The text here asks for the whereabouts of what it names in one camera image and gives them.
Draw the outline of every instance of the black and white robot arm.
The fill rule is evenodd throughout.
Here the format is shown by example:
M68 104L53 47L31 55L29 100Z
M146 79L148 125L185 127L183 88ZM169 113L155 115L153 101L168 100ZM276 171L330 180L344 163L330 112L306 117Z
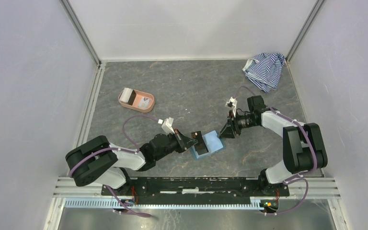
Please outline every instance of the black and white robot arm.
M235 138L244 128L262 126L283 138L283 160L262 170L259 180L263 187L282 183L294 178L298 173L327 165L328 159L317 124L305 124L292 120L266 106L261 96L250 97L247 103L249 111L240 115L237 113L236 99L231 98L228 101L227 106L232 110L229 111L227 123L220 131L219 137ZM310 145L316 159L313 158Z
M146 171L156 161L173 152L184 152L197 143L172 128L173 119L159 120L166 134L157 134L139 149L127 149L114 145L105 136L98 136L66 155L69 176L77 186L96 182L113 189L120 188L129 180L125 168Z

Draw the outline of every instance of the orange container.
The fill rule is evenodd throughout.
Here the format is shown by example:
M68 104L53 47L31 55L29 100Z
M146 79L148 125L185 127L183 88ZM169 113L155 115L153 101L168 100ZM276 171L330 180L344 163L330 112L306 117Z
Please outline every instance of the orange container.
M120 101L122 92L119 94L118 101L125 108L133 109L142 113L148 113L153 109L154 96L150 93L142 92L139 90L133 90L136 93L136 97L132 105L123 103Z

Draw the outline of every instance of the striped cloth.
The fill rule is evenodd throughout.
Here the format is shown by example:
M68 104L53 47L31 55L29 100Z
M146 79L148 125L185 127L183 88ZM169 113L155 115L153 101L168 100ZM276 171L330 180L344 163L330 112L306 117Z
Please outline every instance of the striped cloth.
M280 53L261 53L247 60L243 72L247 79L264 92L276 90L281 76L281 69L286 58Z

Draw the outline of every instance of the gray table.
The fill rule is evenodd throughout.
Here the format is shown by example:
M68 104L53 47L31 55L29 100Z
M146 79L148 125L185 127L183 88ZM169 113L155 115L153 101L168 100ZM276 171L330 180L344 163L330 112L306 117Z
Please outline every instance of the gray table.
M267 105L283 114L305 121L289 71L283 68L279 88L263 93L244 76L246 60L213 61L146 61L107 63L98 101L92 119L89 139L106 135L119 146L134 148L123 136L123 122L139 112L123 108L118 96L124 87L149 92L156 104L148 113L160 119L174 118L173 127L184 135L193 131L220 131L226 123L229 108L225 102L240 85L261 94ZM238 107L247 110L242 89ZM127 133L139 144L163 133L160 125L145 118L133 118ZM129 171L130 176L257 176L264 168L282 159L282 139L263 127L244 129L236 139L224 140L226 149L196 161L192 154L173 153L158 161L146 172Z

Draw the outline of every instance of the white connector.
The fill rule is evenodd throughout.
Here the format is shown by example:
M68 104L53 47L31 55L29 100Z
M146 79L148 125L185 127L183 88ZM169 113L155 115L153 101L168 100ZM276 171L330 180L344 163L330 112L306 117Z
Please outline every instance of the white connector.
M164 120L163 124L161 125L161 128L164 130L164 132L166 134L174 134L174 129L173 129L173 121L174 121L174 118L167 118Z
M229 101L226 102L226 106L232 108L232 113L234 117L236 116L236 105L237 104L238 104L238 101L236 100L236 98L233 98L233 97L230 97Z

